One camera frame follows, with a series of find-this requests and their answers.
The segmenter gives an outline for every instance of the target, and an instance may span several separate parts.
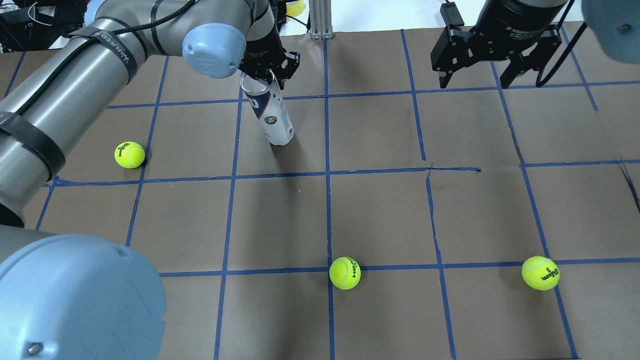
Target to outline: robotic arm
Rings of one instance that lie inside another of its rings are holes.
[[[562,44],[559,30],[564,16],[559,24],[551,22],[567,2],[487,0],[476,26],[462,31],[464,21],[455,3],[447,0],[440,9],[446,27],[431,52],[433,70],[440,73],[440,87],[447,87],[454,72],[479,61],[511,61],[500,77],[502,88],[508,88],[529,70],[541,75]],[[640,1],[583,0],[582,12],[607,55],[622,62],[640,62]],[[524,56],[523,52],[532,47]]]
[[[273,71],[280,88],[300,63],[282,47],[269,0],[93,0],[86,23],[0,101],[2,225],[24,226],[22,208],[151,54],[183,56],[212,78]]]

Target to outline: can label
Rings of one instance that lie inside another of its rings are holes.
[[[253,112],[255,113],[255,116],[257,116],[258,119],[261,119],[262,115],[264,114],[264,110],[267,109],[267,106],[269,105],[269,101],[271,100],[271,92],[266,92],[262,95],[246,94],[246,96],[247,98],[249,98],[249,103],[253,108]]]

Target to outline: tennis ball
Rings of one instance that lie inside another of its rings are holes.
[[[360,282],[360,265],[354,259],[343,257],[331,264],[329,278],[340,290],[353,289]]]
[[[550,259],[534,256],[522,264],[522,278],[536,290],[549,290],[558,284],[560,271]]]
[[[305,10],[305,2],[303,0],[287,3],[287,15],[296,17]]]
[[[137,142],[124,142],[116,147],[113,156],[121,167],[136,168],[145,161],[145,150]]]

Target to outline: black cable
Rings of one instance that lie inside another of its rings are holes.
[[[198,0],[189,0],[189,1],[187,1],[187,3],[182,6],[182,8],[179,8],[173,14],[167,15],[167,16],[163,17],[162,19],[156,20],[154,22],[150,22],[150,23],[145,24],[145,25],[131,26],[130,28],[119,29],[119,30],[114,31],[113,34],[114,35],[121,35],[121,34],[126,34],[126,33],[132,33],[134,31],[147,30],[147,29],[150,29],[150,28],[154,28],[154,27],[156,27],[158,25],[162,25],[165,22],[173,20],[176,17],[182,15],[183,13],[186,13],[187,10],[189,10],[189,8],[191,8],[193,5],[195,5],[195,3],[197,1]]]
[[[560,18],[560,21],[558,22],[558,28],[561,28],[562,24],[564,24],[564,20],[566,19],[566,16],[569,15],[569,10],[571,10],[573,3],[575,3],[575,0],[569,0],[569,3],[567,4],[566,9],[564,9],[564,13]]]
[[[150,22],[145,25],[131,26],[130,28],[118,29],[113,32],[114,35],[121,35],[126,33],[132,33],[134,31],[141,31],[153,28],[155,26],[164,24],[170,20],[175,19],[176,17],[185,13],[189,8],[191,8],[198,0],[189,0],[187,3],[179,8],[176,12],[163,17],[162,19],[156,20],[154,22]],[[30,107],[44,94],[44,92],[53,84],[53,81],[60,75],[62,70],[65,69],[81,52],[89,48],[91,45],[98,42],[95,38],[88,38],[82,45],[76,47],[56,68],[53,70],[51,74],[47,77],[47,79],[40,85],[38,90],[36,90],[33,95],[16,111],[18,115],[24,115]]]
[[[538,72],[538,78],[536,79],[536,87],[541,88],[545,86],[549,82],[549,80],[551,80],[551,78],[554,77],[554,75],[556,74],[558,69],[560,69],[560,66],[564,63],[566,58],[569,56],[569,54],[571,53],[571,50],[573,50],[573,47],[575,47],[575,44],[578,42],[578,40],[580,39],[580,37],[582,36],[585,30],[587,30],[587,23],[583,22],[580,28],[578,29],[578,31],[576,31],[575,35],[573,36],[573,39],[571,39],[571,42],[567,45],[562,55],[560,55],[560,59],[558,59],[558,61],[556,62],[554,67],[551,69],[551,71],[547,74],[544,80],[541,80],[541,79],[542,79],[542,73],[545,71],[545,69],[542,68]]]
[[[290,18],[290,19],[294,19],[295,21],[299,22],[300,24],[303,24],[305,27],[307,26],[302,20],[298,20],[295,17],[289,16],[289,15],[287,15],[287,17]]]
[[[24,115],[24,113],[27,112],[27,110],[29,110],[30,107],[32,107],[32,105],[40,98],[40,96],[42,96],[42,94],[49,88],[49,86],[53,84],[53,81],[58,77],[58,75],[60,75],[62,70],[64,70],[65,67],[67,67],[67,65],[69,65],[72,61],[74,61],[74,59],[81,52],[89,48],[91,45],[93,45],[97,41],[98,41],[97,39],[92,38],[82,43],[82,45],[76,47],[69,54],[69,56],[67,56],[64,60],[62,60],[62,62],[55,68],[55,70],[53,70],[53,72],[49,74],[47,79],[42,83],[42,85],[40,85],[38,90],[36,90],[33,93],[33,95],[24,104],[22,104],[22,106],[16,111],[16,114]]]

